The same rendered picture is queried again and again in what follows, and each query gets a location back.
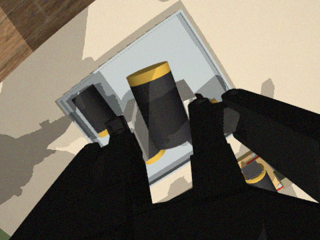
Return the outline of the black battery with yellow end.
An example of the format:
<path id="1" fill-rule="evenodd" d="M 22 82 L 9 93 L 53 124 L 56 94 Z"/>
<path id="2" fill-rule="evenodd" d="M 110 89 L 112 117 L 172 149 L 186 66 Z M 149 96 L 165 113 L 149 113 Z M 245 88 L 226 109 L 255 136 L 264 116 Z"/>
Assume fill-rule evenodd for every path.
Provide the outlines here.
<path id="1" fill-rule="evenodd" d="M 261 163 L 258 163 L 260 165 L 260 167 L 264 170 L 262 173 L 258 174 L 256 177 L 252 178 L 251 180 L 248 181 L 248 179 L 246 178 L 246 176 L 243 173 L 243 176 L 246 180 L 246 183 L 248 185 L 252 185 L 252 186 L 256 186 L 262 189 L 267 189 L 267 190 L 271 190 L 274 192 L 278 192 L 270 178 L 270 176 L 268 175 L 267 171 L 265 170 L 264 166 Z"/>
<path id="2" fill-rule="evenodd" d="M 116 117 L 116 114 L 93 84 L 74 97 L 72 102 L 78 110 L 80 110 L 100 138 L 108 135 L 104 124 L 108 120 Z"/>
<path id="3" fill-rule="evenodd" d="M 157 149 L 172 149 L 190 140 L 189 119 L 167 61 L 126 79 Z"/>
<path id="4" fill-rule="evenodd" d="M 216 102 L 218 102 L 215 98 L 213 98 L 211 101 L 210 101 L 210 103 L 216 103 Z M 188 140 L 188 142 L 192 145 L 192 140 L 191 140 L 191 138 L 190 138 L 190 140 Z"/>
<path id="5" fill-rule="evenodd" d="M 150 136 L 150 133 L 149 133 L 149 160 L 146 161 L 145 163 L 147 165 L 150 165 L 154 162 L 156 162 L 157 160 L 159 160 L 163 154 L 165 153 L 166 150 L 160 150 L 160 149 L 157 149 L 154 145 L 154 142 Z"/>

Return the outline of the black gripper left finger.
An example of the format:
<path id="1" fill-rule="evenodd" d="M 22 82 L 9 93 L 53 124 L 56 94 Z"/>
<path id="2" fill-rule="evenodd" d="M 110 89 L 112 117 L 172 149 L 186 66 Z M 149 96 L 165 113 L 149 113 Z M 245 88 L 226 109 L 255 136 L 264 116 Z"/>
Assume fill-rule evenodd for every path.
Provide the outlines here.
<path id="1" fill-rule="evenodd" d="M 135 98 L 104 125 L 109 143 L 86 144 L 9 240 L 135 240 L 133 208 L 153 203 L 149 131 Z"/>

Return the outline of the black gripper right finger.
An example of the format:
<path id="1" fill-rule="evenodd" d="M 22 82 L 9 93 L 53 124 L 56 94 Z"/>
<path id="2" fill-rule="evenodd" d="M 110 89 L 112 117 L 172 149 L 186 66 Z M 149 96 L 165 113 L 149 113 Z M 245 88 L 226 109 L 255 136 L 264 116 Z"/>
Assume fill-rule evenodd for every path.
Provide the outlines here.
<path id="1" fill-rule="evenodd" d="M 320 114 L 244 89 L 210 103 L 175 83 L 191 129 L 194 240 L 267 240 L 226 133 L 320 203 Z"/>

